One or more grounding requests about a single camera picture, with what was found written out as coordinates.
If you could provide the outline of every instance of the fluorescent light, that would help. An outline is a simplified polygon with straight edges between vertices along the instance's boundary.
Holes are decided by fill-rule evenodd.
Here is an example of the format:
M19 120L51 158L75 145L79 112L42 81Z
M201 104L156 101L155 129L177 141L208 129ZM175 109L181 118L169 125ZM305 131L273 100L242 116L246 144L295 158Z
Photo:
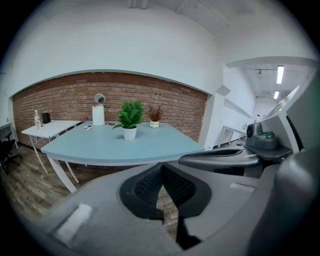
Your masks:
M275 92L274 92L274 99L278 99L278 96L279 96L279 92L276 90Z
M281 84L282 77L284 76L285 67L284 66L278 66L278 77L276 78L276 83Z

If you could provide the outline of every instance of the white desk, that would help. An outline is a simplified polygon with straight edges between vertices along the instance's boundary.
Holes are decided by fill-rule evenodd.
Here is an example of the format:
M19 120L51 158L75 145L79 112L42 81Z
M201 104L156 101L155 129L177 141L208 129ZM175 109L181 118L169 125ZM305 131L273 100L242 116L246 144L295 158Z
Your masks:
M14 129L12 128L12 123L11 122L7 122L6 124L3 124L0 126L0 130L6 128L6 127L10 127L10 130L12 132L12 136L14 137L14 140L15 140L15 147L16 149L18 149L18 144L17 144L17 138L16 138L16 133L14 131Z
M231 128L229 126L223 126L223 130L222 130L222 134L221 134L220 141L219 141L219 144L218 144L218 148L220 148L220 146L221 146L222 138L224 137L224 134L225 134L226 130L231 131L228 144L230 144L231 138L232 138L232 135L234 135L234 132L239 134L239 139L240 139L240 136L247 136L247 133L244 132L243 130L234 129L234 128Z
M52 120L49 123L43 124L42 127L40 129L37 130L36 126L32 126L28 129L23 130L21 133L29 135L30 136L30 140L31 140L31 144L33 146L34 152L36 154L36 156L39 159L40 164L42 165L42 168L45 170L46 173L48 173L47 169L45 168L44 164L42 163L38 151L36 149L35 144L42 141L43 139L48 139L49 141L51 141L51 139L53 137L58 137L59 133L68 130L68 128L70 127L76 127L77 124L81 123L81 121L69 121L69 120ZM36 137L36 141L34 143L32 136ZM65 162L66 165L68 166L69 171L71 172L72 176L74 177L75 181L77 183L78 180L76 178L76 176L74 175L74 173L72 172L69 163Z

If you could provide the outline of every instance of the white flower pot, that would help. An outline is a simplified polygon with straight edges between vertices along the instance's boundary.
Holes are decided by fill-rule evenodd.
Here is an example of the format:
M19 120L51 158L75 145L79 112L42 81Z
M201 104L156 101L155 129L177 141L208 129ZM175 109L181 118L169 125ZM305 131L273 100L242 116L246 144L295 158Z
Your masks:
M150 121L150 127L151 128L158 128L159 127L159 122Z
M133 129L123 128L123 135L126 141L133 141L136 138L137 127Z

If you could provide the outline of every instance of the office chair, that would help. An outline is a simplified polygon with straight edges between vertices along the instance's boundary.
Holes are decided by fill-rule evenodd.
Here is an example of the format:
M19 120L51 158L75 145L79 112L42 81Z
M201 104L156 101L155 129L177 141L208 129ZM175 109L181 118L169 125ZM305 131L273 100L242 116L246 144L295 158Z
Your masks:
M12 148L15 144L15 140L10 140L10 135L12 132L10 132L5 138L7 141L0 141L0 163L4 171L7 173L7 169L10 163L15 163L18 166L20 166L20 163L16 162L14 159L17 157L22 158L20 154L10 156L12 154Z

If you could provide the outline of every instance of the red brick wall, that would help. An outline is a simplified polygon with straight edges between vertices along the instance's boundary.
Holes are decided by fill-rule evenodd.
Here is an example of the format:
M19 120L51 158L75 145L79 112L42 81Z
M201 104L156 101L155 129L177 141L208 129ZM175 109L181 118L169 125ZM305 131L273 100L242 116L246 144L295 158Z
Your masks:
M20 142L30 145L29 138L21 131L34 125L35 110L50 113L52 120L92 120L97 93L106 98L106 121L118 119L123 101L135 99L145 107L161 104L164 109L161 122L171 124L195 141L199 139L207 101L205 93L142 75L97 72L54 78L13 96L14 123Z

